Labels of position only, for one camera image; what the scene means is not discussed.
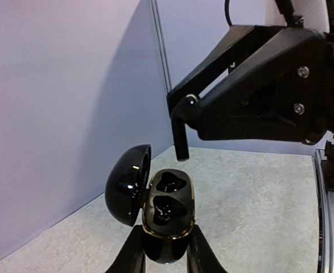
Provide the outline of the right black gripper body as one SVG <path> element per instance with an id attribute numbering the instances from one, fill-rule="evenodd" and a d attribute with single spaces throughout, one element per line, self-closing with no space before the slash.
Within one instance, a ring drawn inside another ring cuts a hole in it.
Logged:
<path id="1" fill-rule="evenodd" d="M 307 114 L 306 145 L 316 145 L 327 132 L 334 137 L 334 34 L 309 28 L 323 43 L 317 57 L 318 66 L 310 81 L 314 88 L 310 95 Z"/>

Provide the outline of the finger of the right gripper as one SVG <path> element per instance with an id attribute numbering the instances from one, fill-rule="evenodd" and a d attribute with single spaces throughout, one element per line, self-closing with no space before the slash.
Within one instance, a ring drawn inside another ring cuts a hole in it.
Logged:
<path id="1" fill-rule="evenodd" d="M 188 94 L 199 94 L 255 45 L 257 26 L 232 26 L 211 53 L 167 95 L 168 111 Z"/>
<path id="2" fill-rule="evenodd" d="M 232 27 L 208 56 L 235 69 L 197 104 L 202 140 L 318 142 L 329 130 L 321 106 L 325 33 L 293 27 Z"/>

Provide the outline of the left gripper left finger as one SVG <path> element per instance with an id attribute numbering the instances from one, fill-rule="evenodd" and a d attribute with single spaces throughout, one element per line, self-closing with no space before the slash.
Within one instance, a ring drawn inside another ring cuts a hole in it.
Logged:
<path id="1" fill-rule="evenodd" d="M 106 273 L 144 273 L 146 255 L 142 246 L 142 226 L 134 226 L 115 261 Z"/>

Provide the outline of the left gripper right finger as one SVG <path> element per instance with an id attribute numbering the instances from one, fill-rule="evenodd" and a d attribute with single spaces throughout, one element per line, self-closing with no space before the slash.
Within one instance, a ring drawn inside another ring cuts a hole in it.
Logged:
<path id="1" fill-rule="evenodd" d="M 227 273 L 198 225 L 193 227 L 187 247 L 187 272 Z"/>

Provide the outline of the black earbud charging case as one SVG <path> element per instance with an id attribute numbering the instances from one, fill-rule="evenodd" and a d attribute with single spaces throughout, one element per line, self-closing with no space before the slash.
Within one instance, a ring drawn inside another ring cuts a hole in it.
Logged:
<path id="1" fill-rule="evenodd" d="M 174 263 L 186 252 L 195 225 L 195 198 L 190 176 L 179 169 L 150 173 L 151 146 L 124 152 L 105 187 L 105 202 L 119 222 L 142 226 L 146 257 L 160 264 Z"/>

